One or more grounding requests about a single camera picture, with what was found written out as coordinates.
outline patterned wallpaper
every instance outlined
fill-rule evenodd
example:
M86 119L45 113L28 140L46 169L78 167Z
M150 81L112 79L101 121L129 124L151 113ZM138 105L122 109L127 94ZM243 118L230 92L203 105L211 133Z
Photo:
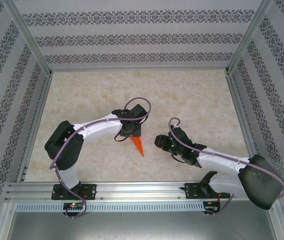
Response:
M26 150L45 75L0 1L0 208Z
M284 0L272 3L233 78L257 151L284 179Z
M226 67L260 0L16 0L53 70Z

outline black joint cover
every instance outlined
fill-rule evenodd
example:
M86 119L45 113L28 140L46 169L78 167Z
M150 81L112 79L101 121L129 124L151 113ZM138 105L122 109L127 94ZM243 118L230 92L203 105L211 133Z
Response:
M58 151L61 149L62 145L73 132L74 126L68 121L61 122L56 130L53 132L52 136L48 139L45 144L45 150L48 153L50 159L54 159ZM76 134L70 142L64 148L62 154L56 162L57 168L59 170L66 170L73 166L80 154L83 145L83 136Z
M116 115L118 118L135 119L145 116L147 111L139 104L133 107L131 110L128 109L117 109L112 111L112 114ZM129 121L122 120L123 124L119 135L122 137L140 137L141 136L141 120Z
M251 164L268 170L282 179L272 166L260 155L254 155L249 161ZM265 210L271 208L283 190L279 181L251 166L240 169L238 177L251 202Z

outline mounting plate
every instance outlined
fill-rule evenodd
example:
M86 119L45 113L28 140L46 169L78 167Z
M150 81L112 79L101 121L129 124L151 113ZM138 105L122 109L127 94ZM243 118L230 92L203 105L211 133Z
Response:
M210 192L205 194L201 189L201 183L185 183L183 190L185 190L186 199L217 199L216 192ZM231 195L229 193L221 192L221 199L229 199Z
M81 184L78 195L85 200L95 200L96 184ZM70 194L61 184L53 186L52 200L79 200Z

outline marble surface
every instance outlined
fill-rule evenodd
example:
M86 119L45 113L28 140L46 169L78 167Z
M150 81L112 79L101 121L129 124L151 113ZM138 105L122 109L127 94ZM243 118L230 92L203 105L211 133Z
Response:
M155 137L168 133L168 120L181 127L194 143L226 154L248 156L231 95L222 70L103 71L55 73L48 94L26 182L56 182L44 145L58 124L85 123L122 109L131 98L152 103L142 125L142 157L132 141L109 136L82 148L77 175L87 182L197 181L209 171L173 160L157 148ZM137 100L129 105L132 108Z

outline cable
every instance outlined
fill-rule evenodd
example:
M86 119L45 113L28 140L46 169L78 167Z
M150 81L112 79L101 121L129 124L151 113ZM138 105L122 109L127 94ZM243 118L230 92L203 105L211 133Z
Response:
M177 140L181 145L183 145L184 147L187 147L188 149L197 151L197 152L202 153L202 154L206 154L206 155L213 156L213 153L212 153L212 152L202 151L202 150L200 150L200 149L196 149L196 148L194 148L194 147L191 147L191 146L189 146L189 145L186 145L186 144L183 143L180 139L178 139L177 136L174 134L172 128L171 128L171 122L172 122L172 120L178 120L178 124L177 124L177 125L179 125L179 124L181 123L181 120L180 120L179 118L177 118L177 117L172 117L172 118L170 119L170 121L168 121L168 128L169 128L170 133L172 134L172 136L175 138L175 140ZM252 168L255 168L255 169L257 169L257 170L260 170L261 172L264 172L264 173L270 175L271 177L273 177L274 179L276 179L277 181L279 181L279 183L280 183L280 184L282 185L282 187L283 187L283 192L282 192L282 194L280 194L280 195L278 196L278 198L284 197L284 182L282 181L282 179L280 179L280 178L279 178L277 175L275 175L274 173L272 173L272 172L270 172L270 171L268 171L268 170L265 170L265 169L263 169L263 168L261 168L261 167L259 167L259 166L255 166L255 165L253 165L253 164L251 164L251 163L249 163L249 162L241 161L241 160L238 160L238 159L235 159L235 158L232 158L232 157L229 157L229 156L225 156L225 155L222 155L222 154L219 154L219 153L214 153L214 156L218 156L218 157L221 157L221 158L224 158L224 159L227 159L227 160L236 162L236 163L240 163L240 164L244 164L244 165L250 166L250 167L252 167Z
M217 194L217 198L218 198L218 208L221 206L221 194L218 193Z
M121 139L121 140L116 140L116 138L117 138L119 135L120 135L120 134L118 133L118 134L116 134L115 137L114 137L114 140L115 140L116 142L123 142L123 141L125 141L126 139L128 139L128 136L126 136L126 137L124 137L124 138Z
M175 158L173 154L171 154L171 157L175 160L175 161L178 161L182 164L185 164L186 162L185 161L180 161L179 159Z
M218 211L218 212L213 212L213 211L210 211L210 210L205 210L205 211L210 213L210 214L213 214L214 217L215 217L216 215L221 214L221 212L223 212L226 209L226 207L229 205L229 203L231 202L233 197L234 197L234 194L231 195L231 197L227 200L226 204L222 207L222 209L220 211Z
M116 118L109 118L109 119L100 119L100 120L97 120L97 121L88 123L88 124L84 125L83 127L80 127L79 129L77 129L75 132L73 132L73 133L67 138L67 140L66 140L66 141L64 142L64 144L62 145L61 149L60 149L60 150L58 151L58 153L56 154L54 160L52 161L52 163L51 163L51 165L50 165L50 170L51 170L51 169L55 169L55 173L56 173L56 175L57 175L57 177L58 177L58 180L60 181L61 185L62 185L70 194L72 194L72 195L74 195L75 197L79 198L79 200L81 200L81 201L83 202L84 206L85 206L84 210L83 210L81 213L77 214L76 216L69 216L69 215L67 215L67 211L69 210L69 209L67 209L67 210L65 211L65 216L66 216L66 218L75 219L75 218L78 218L78 217L82 216L82 215L86 212L86 210L87 210L87 204L86 204L86 201L85 201L81 196L77 195L76 193L74 193L72 190L70 190L70 189L66 186L66 184L63 182L63 180L62 180L60 174L58 173L58 169L57 169L57 167L55 166L55 163L57 162L58 158L60 157L60 155L62 154L64 148L65 148L66 145L70 142L70 140L71 140L78 132L84 130L85 128L88 128L88 127L90 127L90 126L92 126L92 125L95 125L95 124L99 124L99 123L103 123L103 122L108 122L108 121L138 121L138 120L142 120L142 119L144 119L144 118L147 118L147 117L149 116L150 112L151 112L152 105L151 105L151 102L150 102L148 99L144 98L144 97L138 96L138 97L135 97L135 98L129 100L129 101L126 103L126 105L125 105L124 108L126 108L126 107L128 106L128 104L130 104L132 101L134 101L134 100L136 100L136 99L142 99L142 100L145 100L145 101L148 103L149 109L148 109L147 114L145 114L144 116L141 116L141 117L137 117L137 118L117 118L117 117L116 117Z

